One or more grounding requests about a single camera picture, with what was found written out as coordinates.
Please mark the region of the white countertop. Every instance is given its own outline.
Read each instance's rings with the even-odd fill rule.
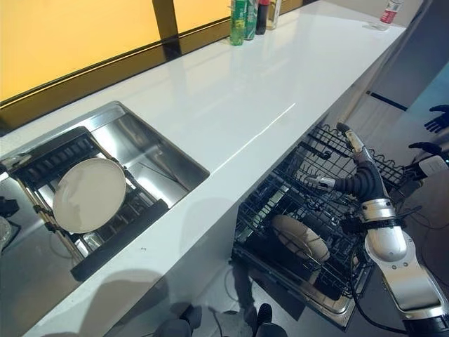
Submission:
[[[373,20],[318,1],[282,15],[275,31],[241,47],[216,42],[0,138],[2,157],[71,119],[118,100],[210,171],[204,183],[68,295],[27,335],[77,333],[82,324],[85,329],[94,297],[99,307],[89,334],[106,332],[405,29],[376,31],[367,24]],[[133,286],[120,294],[114,287],[120,282]],[[115,300],[107,300],[112,294]]]

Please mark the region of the dish rack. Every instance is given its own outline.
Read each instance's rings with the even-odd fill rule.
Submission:
[[[402,166],[372,150],[371,154],[386,188],[399,188],[404,183]],[[233,250],[234,259],[263,270],[342,329],[354,308],[350,260],[358,238],[343,233],[340,221],[358,215],[358,202],[340,192],[318,190],[305,178],[346,178],[355,170],[341,133],[329,125],[313,128],[240,205]],[[329,259],[318,262],[278,232],[271,226],[276,215],[290,216],[311,228],[326,243]],[[356,251],[354,264],[353,277],[358,280],[357,290],[362,291],[373,264],[361,249]]]
[[[39,146],[22,166],[9,172],[31,201],[48,230],[56,233],[73,256],[71,272],[84,281],[139,235],[149,223],[168,211],[166,203],[155,199],[133,175],[113,158],[83,126],[68,131]],[[61,178],[71,167],[90,158],[116,162],[126,177],[126,195],[120,209],[103,226],[87,233],[71,233],[56,222],[52,204]]]

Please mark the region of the stainless steel sink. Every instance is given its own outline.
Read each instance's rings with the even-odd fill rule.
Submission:
[[[33,155],[36,156],[52,140],[57,143],[80,126],[86,128],[99,146],[132,175],[134,185],[146,191],[150,206],[164,201],[169,209],[208,177],[204,168],[118,102],[109,103],[57,128],[6,157],[25,153],[31,154],[30,161],[33,161]],[[8,170],[15,179],[17,171],[17,167]],[[61,176],[53,177],[48,185],[37,191],[42,204],[50,210],[54,189]],[[58,231],[53,234],[44,226],[23,186],[15,179],[4,176],[0,182],[0,196],[17,199],[20,206],[20,210],[8,220],[21,226],[17,237],[4,249],[1,257],[2,336],[18,336],[26,332],[80,284],[70,272],[79,262],[76,254],[74,256],[73,251],[67,249],[67,242],[61,241]],[[89,253],[94,254],[97,248],[83,237],[75,246],[83,246],[86,250],[80,249],[81,259]]]

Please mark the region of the orange glass panel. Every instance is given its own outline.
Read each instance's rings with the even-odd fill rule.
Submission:
[[[151,0],[0,0],[0,100],[159,39]]]
[[[179,33],[223,19],[230,14],[231,0],[174,0]]]

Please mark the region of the white plate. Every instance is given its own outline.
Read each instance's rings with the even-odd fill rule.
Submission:
[[[55,219],[68,232],[91,232],[114,216],[125,193],[125,175],[118,164],[103,158],[87,159],[59,182],[53,199]]]
[[[313,230],[290,216],[275,216],[272,225],[278,232],[279,240],[301,258],[311,256],[323,263],[330,257],[326,243]]]

